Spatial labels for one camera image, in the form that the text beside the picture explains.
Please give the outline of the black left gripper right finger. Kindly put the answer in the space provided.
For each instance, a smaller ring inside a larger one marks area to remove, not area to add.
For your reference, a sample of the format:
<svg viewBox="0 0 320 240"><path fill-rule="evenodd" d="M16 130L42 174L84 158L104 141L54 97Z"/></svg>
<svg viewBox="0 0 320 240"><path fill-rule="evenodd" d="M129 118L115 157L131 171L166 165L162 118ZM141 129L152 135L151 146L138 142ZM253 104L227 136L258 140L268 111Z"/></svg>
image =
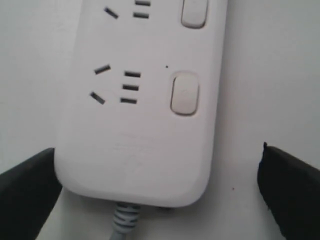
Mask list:
<svg viewBox="0 0 320 240"><path fill-rule="evenodd" d="M263 144L259 192L286 240L320 238L320 170L286 151Z"/></svg>

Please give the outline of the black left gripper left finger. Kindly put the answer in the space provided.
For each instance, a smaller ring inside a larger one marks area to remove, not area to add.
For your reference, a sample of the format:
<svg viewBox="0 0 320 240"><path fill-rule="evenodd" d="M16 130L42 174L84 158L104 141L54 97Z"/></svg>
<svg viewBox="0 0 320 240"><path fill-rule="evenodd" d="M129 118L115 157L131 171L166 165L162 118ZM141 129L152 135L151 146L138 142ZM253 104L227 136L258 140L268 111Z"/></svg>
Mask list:
<svg viewBox="0 0 320 240"><path fill-rule="evenodd" d="M47 148L0 175L0 238L35 240L61 194L54 167L55 149Z"/></svg>

